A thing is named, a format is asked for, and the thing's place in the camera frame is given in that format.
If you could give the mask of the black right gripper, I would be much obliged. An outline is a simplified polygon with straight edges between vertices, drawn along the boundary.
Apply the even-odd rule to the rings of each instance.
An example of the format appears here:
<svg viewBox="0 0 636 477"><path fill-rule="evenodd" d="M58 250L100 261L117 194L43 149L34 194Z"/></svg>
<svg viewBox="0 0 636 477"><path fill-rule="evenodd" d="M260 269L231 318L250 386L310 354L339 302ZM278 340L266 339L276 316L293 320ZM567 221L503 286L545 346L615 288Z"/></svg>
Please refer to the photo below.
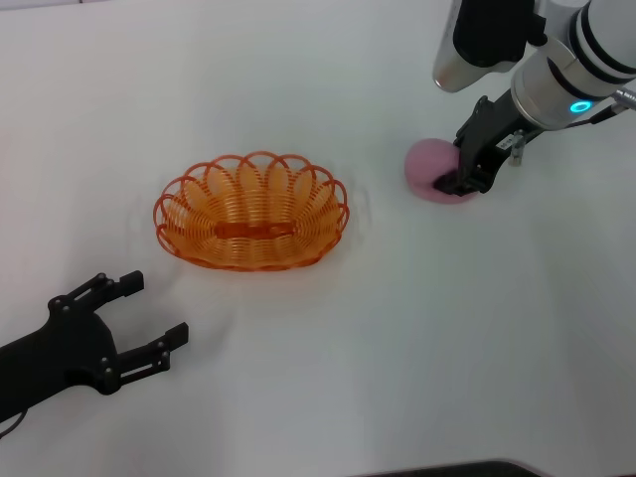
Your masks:
<svg viewBox="0 0 636 477"><path fill-rule="evenodd" d="M459 165L435 180L435 189L450 196L487 193L511 155L508 137L521 131L532 141L543 130L524 116L508 90L497 100L482 96L456 134Z"/></svg>

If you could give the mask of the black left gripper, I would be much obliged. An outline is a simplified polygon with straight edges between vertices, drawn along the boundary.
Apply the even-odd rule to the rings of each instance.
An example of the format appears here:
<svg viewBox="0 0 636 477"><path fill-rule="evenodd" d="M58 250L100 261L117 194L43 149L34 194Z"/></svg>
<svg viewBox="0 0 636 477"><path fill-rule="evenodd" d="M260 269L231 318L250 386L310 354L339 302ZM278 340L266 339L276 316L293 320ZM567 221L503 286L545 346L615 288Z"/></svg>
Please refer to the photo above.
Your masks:
<svg viewBox="0 0 636 477"><path fill-rule="evenodd" d="M1 347L1 416L11 418L74 386L109 396L169 371L172 353L189 342L186 323L117 354L109 328L96 314L101 306L143 289L140 270L118 280L99 273L52 298L50 316L40 329Z"/></svg>

